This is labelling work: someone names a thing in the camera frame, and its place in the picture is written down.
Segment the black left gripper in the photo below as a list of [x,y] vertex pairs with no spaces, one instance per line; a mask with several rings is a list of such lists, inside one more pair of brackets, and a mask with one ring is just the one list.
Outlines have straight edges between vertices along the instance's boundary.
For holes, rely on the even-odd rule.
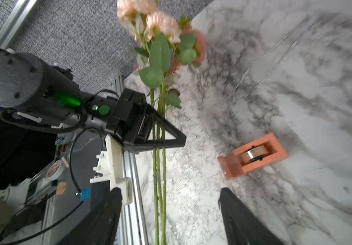
[[120,97],[89,95],[86,126],[110,135],[132,153],[180,148],[186,135],[161,116],[140,92],[124,89]]

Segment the aluminium front rail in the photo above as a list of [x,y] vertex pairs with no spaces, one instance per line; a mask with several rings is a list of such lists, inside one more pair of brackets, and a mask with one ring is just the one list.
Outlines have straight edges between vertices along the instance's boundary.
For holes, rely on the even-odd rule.
[[148,245],[144,208],[135,154],[125,152],[123,175],[132,180],[132,203],[122,207],[117,232],[118,245]]

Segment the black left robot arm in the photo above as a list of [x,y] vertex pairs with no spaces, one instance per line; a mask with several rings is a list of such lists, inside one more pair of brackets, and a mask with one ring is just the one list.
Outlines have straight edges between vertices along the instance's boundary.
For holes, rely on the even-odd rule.
[[130,89],[94,95],[81,91],[71,71],[30,53],[0,49],[0,118],[51,134],[94,128],[132,153],[183,147],[186,136]]

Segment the aluminium frame post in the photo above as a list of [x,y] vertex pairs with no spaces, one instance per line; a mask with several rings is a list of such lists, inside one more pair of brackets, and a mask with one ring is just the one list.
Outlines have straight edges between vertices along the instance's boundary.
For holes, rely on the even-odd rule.
[[0,30],[0,49],[7,49],[41,1],[19,0]]

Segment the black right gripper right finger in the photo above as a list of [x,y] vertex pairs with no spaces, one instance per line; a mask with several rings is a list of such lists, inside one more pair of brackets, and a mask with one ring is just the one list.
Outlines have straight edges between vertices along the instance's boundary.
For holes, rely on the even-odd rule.
[[284,245],[227,187],[221,189],[219,206],[229,245]]

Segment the pink artificial rose stem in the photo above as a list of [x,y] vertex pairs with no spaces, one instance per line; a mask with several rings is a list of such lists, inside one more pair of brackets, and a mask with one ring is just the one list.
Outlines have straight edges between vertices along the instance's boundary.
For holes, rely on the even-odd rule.
[[[117,16],[147,53],[148,62],[142,65],[139,76],[150,88],[150,103],[160,115],[165,114],[165,96],[174,44],[180,42],[178,22],[158,9],[157,1],[117,1]],[[155,243],[166,241],[166,150],[153,151],[153,183],[155,198]]]

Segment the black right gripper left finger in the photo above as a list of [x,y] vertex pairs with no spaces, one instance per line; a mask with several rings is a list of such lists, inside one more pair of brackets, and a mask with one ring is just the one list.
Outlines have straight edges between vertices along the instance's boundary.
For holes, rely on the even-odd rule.
[[121,189],[114,188],[59,245],[112,245],[122,208]]

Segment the pink tape dispenser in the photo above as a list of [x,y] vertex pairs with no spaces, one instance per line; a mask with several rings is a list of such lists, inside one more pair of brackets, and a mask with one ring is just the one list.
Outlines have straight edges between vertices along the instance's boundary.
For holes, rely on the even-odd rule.
[[270,133],[217,158],[226,179],[244,176],[255,170],[280,162],[288,153],[278,138]]

